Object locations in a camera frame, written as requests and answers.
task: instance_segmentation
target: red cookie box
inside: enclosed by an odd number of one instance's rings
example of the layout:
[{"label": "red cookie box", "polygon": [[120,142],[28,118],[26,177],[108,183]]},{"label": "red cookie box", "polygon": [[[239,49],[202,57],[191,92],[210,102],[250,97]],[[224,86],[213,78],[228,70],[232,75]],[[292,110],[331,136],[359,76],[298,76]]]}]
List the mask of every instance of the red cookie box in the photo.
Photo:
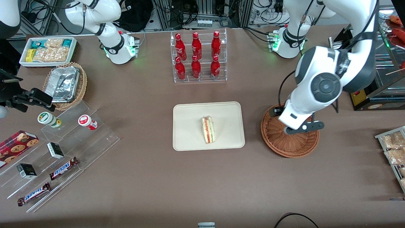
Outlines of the red cookie box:
[{"label": "red cookie box", "polygon": [[0,168],[39,142],[38,137],[25,131],[19,131],[0,143]]}]

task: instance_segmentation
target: snickers bar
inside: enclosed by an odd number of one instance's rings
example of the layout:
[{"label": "snickers bar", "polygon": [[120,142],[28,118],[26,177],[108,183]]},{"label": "snickers bar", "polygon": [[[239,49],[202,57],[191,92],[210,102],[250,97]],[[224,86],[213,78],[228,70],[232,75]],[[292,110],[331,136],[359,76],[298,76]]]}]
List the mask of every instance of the snickers bar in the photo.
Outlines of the snickers bar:
[{"label": "snickers bar", "polygon": [[50,190],[51,190],[51,186],[49,185],[49,182],[47,182],[44,186],[31,192],[30,194],[26,195],[25,197],[18,199],[18,201],[17,201],[18,206],[22,206],[22,205],[26,204],[28,201],[32,200],[33,198],[39,196],[40,194],[42,194],[46,191],[50,191]]},{"label": "snickers bar", "polygon": [[68,161],[68,163],[64,164],[62,167],[55,170],[53,173],[49,174],[51,180],[52,181],[55,180],[55,178],[57,178],[59,175],[62,175],[64,172],[68,171],[68,169],[72,168],[77,163],[79,163],[79,161],[76,159],[76,157],[74,157],[73,159]]}]

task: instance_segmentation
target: table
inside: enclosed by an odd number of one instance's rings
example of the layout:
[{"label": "table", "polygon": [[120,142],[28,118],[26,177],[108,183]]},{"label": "table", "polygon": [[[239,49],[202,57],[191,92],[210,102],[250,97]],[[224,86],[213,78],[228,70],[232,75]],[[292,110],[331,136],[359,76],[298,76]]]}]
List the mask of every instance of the table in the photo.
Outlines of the table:
[{"label": "table", "polygon": [[[306,48],[327,46],[340,26],[314,26]],[[173,82],[169,32],[147,33],[139,58],[114,65],[95,36],[77,36],[75,61],[87,73],[84,100],[122,139],[35,213],[16,213],[0,190],[0,227],[272,227],[298,212],[320,227],[404,227],[403,197],[374,135],[403,126],[405,111],[355,112],[347,93],[317,112],[325,122],[318,147],[289,159],[272,152],[260,134],[266,109],[298,58],[282,59],[242,29],[228,29],[228,81]],[[21,67],[26,89],[41,88],[49,69]],[[285,98],[295,82],[287,80]],[[237,101],[246,144],[240,149],[178,152],[172,148],[173,107]],[[36,116],[10,110],[0,140],[18,130],[37,132]],[[279,227],[311,227],[287,218]]]}]

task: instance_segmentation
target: black bag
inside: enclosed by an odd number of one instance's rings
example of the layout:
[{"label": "black bag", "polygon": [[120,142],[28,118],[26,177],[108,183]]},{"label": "black bag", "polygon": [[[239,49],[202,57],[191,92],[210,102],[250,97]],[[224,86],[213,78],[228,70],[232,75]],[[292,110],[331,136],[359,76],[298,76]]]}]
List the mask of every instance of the black bag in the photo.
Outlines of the black bag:
[{"label": "black bag", "polygon": [[152,0],[121,0],[121,17],[114,25],[129,32],[139,32],[146,27],[153,10]]}]

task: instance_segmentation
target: aluminum foil container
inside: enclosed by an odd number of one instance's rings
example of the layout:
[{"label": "aluminum foil container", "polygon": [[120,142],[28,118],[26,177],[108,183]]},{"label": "aluminum foil container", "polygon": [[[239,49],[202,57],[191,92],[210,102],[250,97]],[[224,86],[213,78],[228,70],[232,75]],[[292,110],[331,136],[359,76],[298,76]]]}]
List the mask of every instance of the aluminum foil container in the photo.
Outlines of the aluminum foil container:
[{"label": "aluminum foil container", "polygon": [[45,93],[53,97],[53,103],[70,103],[75,99],[79,76],[76,67],[56,68],[49,76]]}]

